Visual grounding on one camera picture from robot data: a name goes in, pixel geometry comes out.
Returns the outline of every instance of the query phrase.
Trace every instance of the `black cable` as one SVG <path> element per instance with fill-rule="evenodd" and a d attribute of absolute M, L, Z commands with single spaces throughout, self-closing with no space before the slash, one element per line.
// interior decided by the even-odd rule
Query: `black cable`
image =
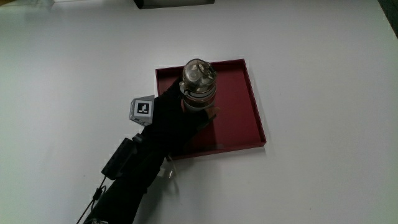
<path fill-rule="evenodd" d="M 87 212 L 87 210 L 88 210 L 88 208 L 90 207 L 90 205 L 91 205 L 91 204 L 94 205 L 94 202 L 100 198 L 100 196 L 101 196 L 101 194 L 102 194 L 102 189 L 105 188 L 105 190 L 106 190 L 106 186 L 102 187 L 102 185 L 103 185 L 104 182 L 105 182 L 105 179 L 106 179 L 106 176 L 104 177 L 104 180 L 102 181 L 101 185 L 100 185 L 100 186 L 97 188 L 97 190 L 95 191 L 95 194 L 94 194 L 94 196 L 93 196 L 93 199 L 92 199 L 91 202 L 87 205 L 86 210 L 83 212 L 83 214 L 81 214 L 81 217 L 80 217 L 79 220 L 76 222 L 76 224 L 79 224 L 81 218 L 83 218 L 83 215 L 85 215 L 85 213 Z"/>
<path fill-rule="evenodd" d="M 105 192 L 106 191 L 106 186 L 103 186 L 102 188 L 100 188 L 100 190 L 101 190 L 101 195 L 102 195 L 102 192 Z M 94 203 L 95 203 L 95 201 L 96 200 L 98 200 L 97 198 L 95 198 L 95 196 L 93 196 L 93 200 L 94 200 L 94 202 L 91 204 L 91 211 L 94 209 Z"/>

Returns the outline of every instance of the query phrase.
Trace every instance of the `black glove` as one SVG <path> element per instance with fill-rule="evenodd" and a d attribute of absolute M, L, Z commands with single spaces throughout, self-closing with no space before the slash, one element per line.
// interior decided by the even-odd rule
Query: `black glove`
<path fill-rule="evenodd" d="M 180 81 L 181 77 L 176 79 L 161 96 L 155 98 L 153 122 L 142 132 L 142 135 L 169 152 L 182 150 L 183 146 L 211 122 L 220 110 L 209 108 L 197 113 L 184 113 L 181 107 Z"/>
<path fill-rule="evenodd" d="M 131 224 L 136 216 L 141 198 L 156 178 L 164 157 L 178 151 L 202 128 L 219 108 L 209 108 L 197 113 L 184 113 L 178 83 L 181 78 L 161 96 L 155 99 L 152 124 L 141 133 L 144 141 L 138 153 L 128 160 L 122 177 L 98 200 L 86 221 L 98 218 L 109 224 Z"/>

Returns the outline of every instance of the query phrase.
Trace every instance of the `white tabletop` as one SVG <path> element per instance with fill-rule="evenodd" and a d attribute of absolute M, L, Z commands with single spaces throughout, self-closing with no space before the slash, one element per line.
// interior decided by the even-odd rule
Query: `white tabletop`
<path fill-rule="evenodd" d="M 0 7 L 1 222 L 75 223 L 141 131 L 131 100 L 193 58 L 245 59 L 267 144 L 175 161 L 134 223 L 398 222 L 398 41 L 376 0 Z"/>

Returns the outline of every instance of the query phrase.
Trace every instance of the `tray rim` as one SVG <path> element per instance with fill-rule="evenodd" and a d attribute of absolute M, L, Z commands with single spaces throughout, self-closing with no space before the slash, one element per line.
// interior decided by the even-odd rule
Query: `tray rim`
<path fill-rule="evenodd" d="M 246 88 L 248 89 L 249 92 L 249 98 L 251 102 L 252 109 L 254 110 L 254 118 L 256 120 L 257 124 L 257 130 L 260 135 L 260 141 L 248 143 L 248 144 L 240 144 L 237 146 L 230 146 L 226 147 L 224 149 L 215 149 L 213 151 L 203 151 L 203 152 L 194 152 L 191 154 L 186 154 L 186 155 L 177 155 L 177 156 L 172 156 L 173 160 L 178 160 L 178 159 L 188 159 L 188 158 L 193 158 L 193 157 L 198 157 L 198 156 L 207 156 L 207 155 L 212 155 L 212 154 L 219 154 L 223 152 L 232 152 L 232 151 L 238 151 L 238 150 L 244 150 L 244 149 L 251 149 L 254 147 L 263 147 L 265 143 L 267 142 L 266 135 L 264 134 L 264 128 L 261 123 L 261 118 L 259 114 L 259 110 L 257 107 L 256 99 L 254 97 L 254 92 L 252 89 L 249 73 L 248 73 L 248 68 L 246 66 L 246 62 L 244 58 L 241 59 L 234 59 L 234 60 L 225 60 L 225 61 L 217 61 L 217 62 L 210 62 L 212 65 L 221 65 L 221 64 L 239 64 L 242 65 L 242 71 L 243 71 L 243 76 L 246 82 Z M 167 68 L 157 68 L 155 70 L 155 75 L 156 75 L 156 85 L 157 85 L 157 94 L 160 95 L 159 93 L 159 72 L 164 71 L 164 70 L 181 70 L 184 68 L 184 65 L 182 66 L 174 66 L 174 67 L 167 67 Z"/>

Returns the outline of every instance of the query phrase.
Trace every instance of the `red tray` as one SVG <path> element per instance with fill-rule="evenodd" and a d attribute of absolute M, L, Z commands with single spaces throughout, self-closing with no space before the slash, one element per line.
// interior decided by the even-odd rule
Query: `red tray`
<path fill-rule="evenodd" d="M 218 73 L 215 106 L 221 111 L 182 152 L 172 155 L 173 159 L 262 147 L 266 143 L 244 59 L 211 64 Z M 159 95 L 182 75 L 182 70 L 183 66 L 156 70 Z"/>

